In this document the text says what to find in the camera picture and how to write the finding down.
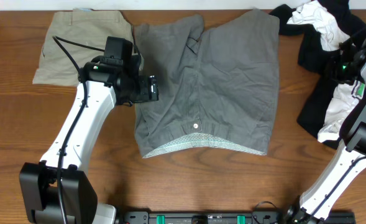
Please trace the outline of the grey shorts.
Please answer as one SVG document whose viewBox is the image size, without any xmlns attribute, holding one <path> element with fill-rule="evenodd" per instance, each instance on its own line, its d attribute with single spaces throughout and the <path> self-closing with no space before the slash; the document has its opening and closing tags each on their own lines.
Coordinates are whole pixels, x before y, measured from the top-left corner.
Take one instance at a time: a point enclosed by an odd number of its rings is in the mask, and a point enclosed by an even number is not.
<svg viewBox="0 0 366 224">
<path fill-rule="evenodd" d="M 134 29 L 159 99 L 135 106 L 135 140 L 148 158 L 194 147 L 264 156 L 279 92 L 277 17 L 258 9 L 205 29 L 200 15 Z"/>
</svg>

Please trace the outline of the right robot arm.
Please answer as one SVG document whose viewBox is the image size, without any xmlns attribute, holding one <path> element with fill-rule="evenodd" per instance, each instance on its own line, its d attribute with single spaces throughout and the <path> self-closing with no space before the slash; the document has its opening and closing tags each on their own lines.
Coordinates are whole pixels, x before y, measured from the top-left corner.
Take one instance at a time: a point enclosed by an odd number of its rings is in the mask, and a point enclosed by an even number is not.
<svg viewBox="0 0 366 224">
<path fill-rule="evenodd" d="M 349 184 L 366 168 L 366 39 L 343 73 L 356 74 L 365 82 L 365 95 L 344 120 L 335 156 L 317 181 L 292 205 L 282 223 L 355 223 L 352 212 L 331 208 Z"/>
</svg>

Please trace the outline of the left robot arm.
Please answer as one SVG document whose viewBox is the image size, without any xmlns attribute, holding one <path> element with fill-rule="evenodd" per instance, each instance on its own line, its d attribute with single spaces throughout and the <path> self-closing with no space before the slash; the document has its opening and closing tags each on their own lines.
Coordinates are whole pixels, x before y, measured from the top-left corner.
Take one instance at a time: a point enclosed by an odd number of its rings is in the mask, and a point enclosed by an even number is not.
<svg viewBox="0 0 366 224">
<path fill-rule="evenodd" d="M 119 223 L 117 208 L 101 203 L 87 173 L 93 147 L 108 114 L 119 105 L 156 101 L 154 76 L 144 59 L 100 55 L 79 71 L 73 106 L 38 163 L 26 162 L 19 183 L 30 223 Z"/>
</svg>

